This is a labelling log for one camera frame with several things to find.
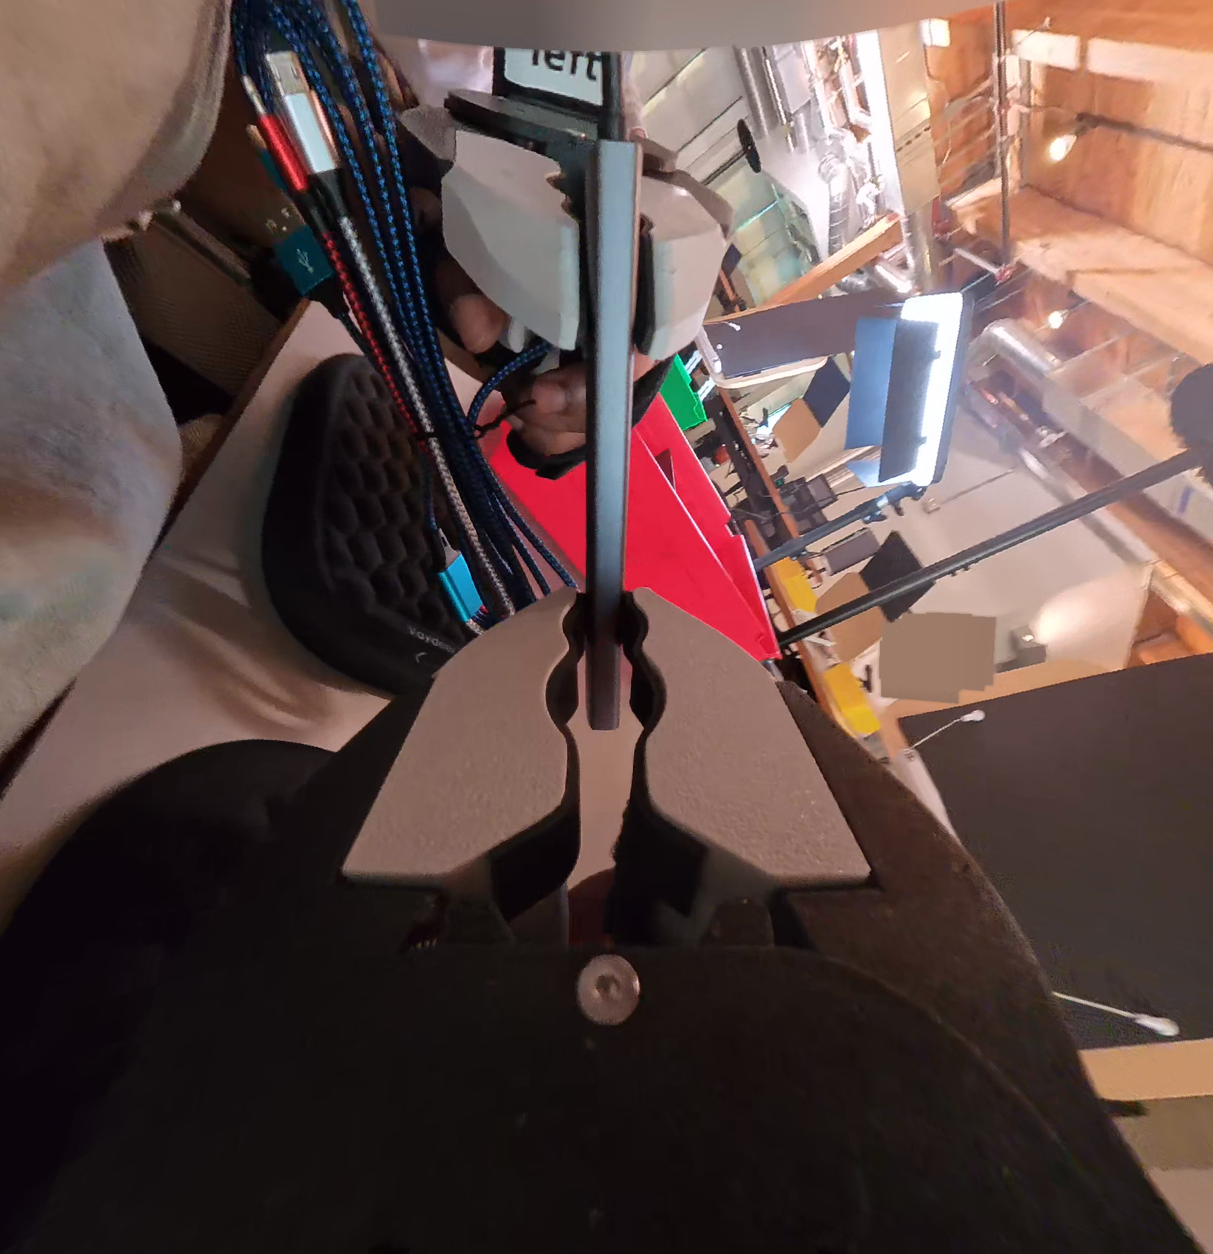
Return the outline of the led panel light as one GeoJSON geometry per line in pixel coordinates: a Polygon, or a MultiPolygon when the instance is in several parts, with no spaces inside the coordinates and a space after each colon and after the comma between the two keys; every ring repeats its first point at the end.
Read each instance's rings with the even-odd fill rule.
{"type": "Polygon", "coordinates": [[[865,486],[928,488],[949,464],[973,322],[965,290],[906,298],[857,320],[846,447],[865,486]]]}

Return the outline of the white stand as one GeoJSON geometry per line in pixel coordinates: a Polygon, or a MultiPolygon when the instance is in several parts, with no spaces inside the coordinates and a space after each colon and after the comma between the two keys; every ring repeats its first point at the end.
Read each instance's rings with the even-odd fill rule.
{"type": "MultiPolygon", "coordinates": [[[[909,761],[913,761],[913,759],[921,759],[921,748],[922,748],[922,744],[926,744],[928,740],[932,740],[932,738],[943,735],[947,729],[950,729],[950,727],[954,727],[954,725],[963,725],[963,723],[982,722],[982,720],[986,720],[986,716],[988,716],[986,708],[971,708],[971,710],[960,714],[958,718],[950,718],[949,722],[945,722],[945,723],[939,725],[937,729],[934,729],[934,731],[930,731],[930,733],[919,736],[919,738],[906,750],[904,755],[906,755],[909,761]]],[[[1092,1011],[1100,1011],[1100,1013],[1103,1013],[1103,1014],[1116,1014],[1116,1016],[1120,1016],[1120,1018],[1128,1018],[1128,1020],[1131,1020],[1135,1026],[1139,1026],[1139,1028],[1143,1028],[1143,1029],[1148,1029],[1148,1031],[1154,1031],[1154,1033],[1158,1033],[1158,1035],[1161,1035],[1161,1037],[1165,1037],[1165,1039],[1174,1039],[1174,1037],[1180,1035],[1180,1024],[1178,1024],[1174,1018],[1169,1018],[1169,1016],[1163,1016],[1163,1014],[1148,1014],[1148,1013],[1130,1011],[1130,1009],[1124,1009],[1124,1007],[1107,1005],[1107,1003],[1102,1003],[1102,1001],[1098,1001],[1098,1000],[1090,1000],[1090,998],[1083,998],[1083,996],[1068,994],[1068,992],[1061,992],[1061,990],[1053,990],[1053,996],[1055,996],[1057,1000],[1066,1001],[1066,1003],[1074,1003],[1074,1005],[1079,1005],[1079,1007],[1087,1007],[1087,1009],[1092,1009],[1092,1011]]]]}

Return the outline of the red plastic bin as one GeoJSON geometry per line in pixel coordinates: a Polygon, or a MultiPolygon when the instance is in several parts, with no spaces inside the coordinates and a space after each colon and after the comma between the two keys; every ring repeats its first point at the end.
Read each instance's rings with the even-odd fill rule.
{"type": "MultiPolygon", "coordinates": [[[[504,436],[486,442],[489,462],[551,552],[585,576],[587,468],[559,479],[525,468],[504,436]]],[[[756,660],[779,656],[747,541],[659,395],[631,432],[626,587],[652,589],[728,636],[756,660]]]]}

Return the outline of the black honeycomb cushion pad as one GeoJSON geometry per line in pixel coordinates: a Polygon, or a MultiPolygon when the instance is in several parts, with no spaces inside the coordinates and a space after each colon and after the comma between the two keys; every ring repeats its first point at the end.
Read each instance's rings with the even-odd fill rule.
{"type": "Polygon", "coordinates": [[[312,367],[290,399],[260,537],[288,634],[353,682],[426,694],[473,638],[443,582],[447,520],[379,371],[355,352],[312,367]]]}
{"type": "Polygon", "coordinates": [[[290,824],[335,759],[284,740],[206,746],[96,805],[0,932],[0,1084],[109,1056],[139,1031],[176,951],[290,824]]]}

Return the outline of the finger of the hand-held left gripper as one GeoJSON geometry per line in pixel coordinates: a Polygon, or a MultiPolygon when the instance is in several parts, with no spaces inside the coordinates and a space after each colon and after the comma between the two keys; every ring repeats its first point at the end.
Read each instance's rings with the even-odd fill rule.
{"type": "Polygon", "coordinates": [[[456,124],[443,175],[443,240],[508,320],[557,350],[583,343],[583,227],[564,190],[564,156],[585,130],[555,128],[536,147],[456,124]]]}
{"type": "Polygon", "coordinates": [[[723,270],[734,210],[684,169],[644,173],[635,345],[667,360],[700,332],[723,270]]]}

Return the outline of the grey usb hub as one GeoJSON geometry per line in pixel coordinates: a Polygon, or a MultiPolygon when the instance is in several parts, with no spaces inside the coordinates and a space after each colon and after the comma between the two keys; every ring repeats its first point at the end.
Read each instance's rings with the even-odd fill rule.
{"type": "Polygon", "coordinates": [[[635,143],[600,139],[585,186],[588,298],[585,699],[588,725],[594,731],[618,727],[622,695],[620,623],[628,555],[641,169],[641,151],[635,143]]]}

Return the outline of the yellow bin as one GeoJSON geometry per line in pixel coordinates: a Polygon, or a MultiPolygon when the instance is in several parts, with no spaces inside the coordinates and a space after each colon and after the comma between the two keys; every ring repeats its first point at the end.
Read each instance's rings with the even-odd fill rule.
{"type": "Polygon", "coordinates": [[[842,729],[859,740],[881,733],[879,716],[853,667],[848,664],[827,666],[822,671],[822,684],[842,729]]]}

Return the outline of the person's right hand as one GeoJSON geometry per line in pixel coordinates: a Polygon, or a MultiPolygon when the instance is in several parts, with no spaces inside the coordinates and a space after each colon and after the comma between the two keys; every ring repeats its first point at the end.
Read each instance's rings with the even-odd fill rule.
{"type": "Polygon", "coordinates": [[[609,947],[613,931],[614,869],[601,869],[568,889],[572,947],[609,947]]]}

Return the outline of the white edged black panel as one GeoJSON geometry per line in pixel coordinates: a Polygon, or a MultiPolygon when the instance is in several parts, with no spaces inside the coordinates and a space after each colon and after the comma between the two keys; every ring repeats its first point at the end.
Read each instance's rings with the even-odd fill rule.
{"type": "Polygon", "coordinates": [[[870,292],[762,305],[702,326],[712,376],[740,386],[799,373],[853,346],[857,320],[876,305],[870,292]]]}

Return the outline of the person's left hand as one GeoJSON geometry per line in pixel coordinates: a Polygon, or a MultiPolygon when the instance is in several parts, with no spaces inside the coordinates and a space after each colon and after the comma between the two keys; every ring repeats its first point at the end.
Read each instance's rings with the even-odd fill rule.
{"type": "MultiPolygon", "coordinates": [[[[435,264],[435,290],[448,333],[476,361],[501,346],[510,317],[454,259],[435,264]]],[[[588,376],[579,363],[521,374],[503,386],[512,457],[544,479],[566,477],[585,462],[588,376]]]]}

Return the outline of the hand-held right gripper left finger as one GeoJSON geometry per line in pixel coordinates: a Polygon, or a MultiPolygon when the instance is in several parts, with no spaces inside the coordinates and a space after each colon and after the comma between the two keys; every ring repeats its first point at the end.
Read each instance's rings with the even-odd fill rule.
{"type": "Polygon", "coordinates": [[[506,919],[566,888],[583,843],[577,600],[551,593],[441,669],[348,850],[350,880],[506,919]]]}

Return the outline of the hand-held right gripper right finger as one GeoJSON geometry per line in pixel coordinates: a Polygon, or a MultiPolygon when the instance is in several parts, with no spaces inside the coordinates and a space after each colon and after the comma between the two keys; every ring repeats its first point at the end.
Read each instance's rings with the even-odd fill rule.
{"type": "Polygon", "coordinates": [[[712,921],[728,903],[859,889],[870,861],[751,652],[663,598],[629,595],[639,718],[614,848],[614,921],[712,921]]]}

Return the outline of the black pole with disc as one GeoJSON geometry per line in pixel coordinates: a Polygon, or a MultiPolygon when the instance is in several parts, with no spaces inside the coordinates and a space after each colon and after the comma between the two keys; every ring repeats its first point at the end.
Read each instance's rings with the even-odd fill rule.
{"type": "Polygon", "coordinates": [[[868,589],[833,610],[818,611],[816,617],[779,634],[781,651],[792,651],[803,639],[824,634],[868,610],[883,608],[898,598],[909,598],[915,591],[926,593],[943,578],[965,572],[984,559],[1083,520],[1137,494],[1144,494],[1171,479],[1197,471],[1213,486],[1213,363],[1191,371],[1176,386],[1171,399],[1171,427],[1184,445],[1178,455],[1154,462],[1133,475],[1118,477],[1094,492],[1061,503],[1036,518],[1016,524],[1005,533],[945,555],[935,563],[919,567],[915,572],[894,578],[878,589],[868,589]]]}

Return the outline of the black board wooden edge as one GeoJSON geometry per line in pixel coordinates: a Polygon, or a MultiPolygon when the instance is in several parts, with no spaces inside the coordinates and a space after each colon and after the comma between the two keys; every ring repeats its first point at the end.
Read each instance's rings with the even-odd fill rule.
{"type": "Polygon", "coordinates": [[[986,720],[921,761],[1051,990],[1180,1024],[1161,1037],[1053,998],[1079,1048],[1213,1039],[1213,651],[971,707],[986,720]]]}

